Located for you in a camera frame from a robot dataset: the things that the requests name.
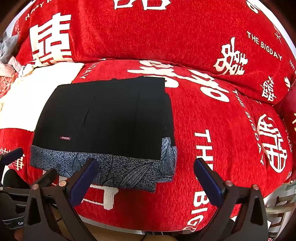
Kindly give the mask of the black pants with patterned hem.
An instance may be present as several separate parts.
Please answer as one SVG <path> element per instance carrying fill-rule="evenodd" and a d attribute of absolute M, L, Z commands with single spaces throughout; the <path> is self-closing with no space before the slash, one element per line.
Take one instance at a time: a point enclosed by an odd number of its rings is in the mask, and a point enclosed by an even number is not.
<path fill-rule="evenodd" d="M 165 80 L 140 76 L 58 86 L 39 117 L 30 164 L 70 177 L 93 158 L 95 184 L 154 192 L 173 180 L 177 152 Z"/>

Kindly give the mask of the red wedding blanket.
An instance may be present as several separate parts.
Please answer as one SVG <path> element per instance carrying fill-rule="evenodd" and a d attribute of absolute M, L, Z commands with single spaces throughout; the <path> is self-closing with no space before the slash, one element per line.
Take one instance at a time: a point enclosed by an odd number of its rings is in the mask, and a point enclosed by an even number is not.
<path fill-rule="evenodd" d="M 196 231 L 215 212 L 193 173 L 202 158 L 235 185 L 257 184 L 268 196 L 290 176 L 293 157 L 287 129 L 269 102 L 245 95 L 236 85 L 204 71 L 151 60 L 62 62 L 1 81 L 1 152 L 23 148 L 11 167 L 28 183 L 46 171 L 30 164 L 41 112 L 60 85 L 164 78 L 171 100 L 177 162 L 174 178 L 154 192 L 93 182 L 77 212 L 86 220 L 141 231 Z"/>

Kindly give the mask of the grey clothes pile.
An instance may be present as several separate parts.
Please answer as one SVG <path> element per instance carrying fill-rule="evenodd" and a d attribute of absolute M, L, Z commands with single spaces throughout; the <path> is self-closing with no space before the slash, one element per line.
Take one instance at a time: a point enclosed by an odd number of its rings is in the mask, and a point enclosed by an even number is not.
<path fill-rule="evenodd" d="M 1 63 L 8 64 L 11 55 L 18 45 L 19 35 L 11 36 L 1 42 Z"/>

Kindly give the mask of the red wedding quilt roll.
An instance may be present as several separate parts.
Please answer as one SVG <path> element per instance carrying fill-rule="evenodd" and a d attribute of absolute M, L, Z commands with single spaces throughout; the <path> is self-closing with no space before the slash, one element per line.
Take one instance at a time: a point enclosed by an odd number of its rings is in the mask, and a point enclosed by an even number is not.
<path fill-rule="evenodd" d="M 295 86 L 288 44 L 249 1 L 34 1 L 13 34 L 22 64 L 156 60 L 272 104 Z"/>

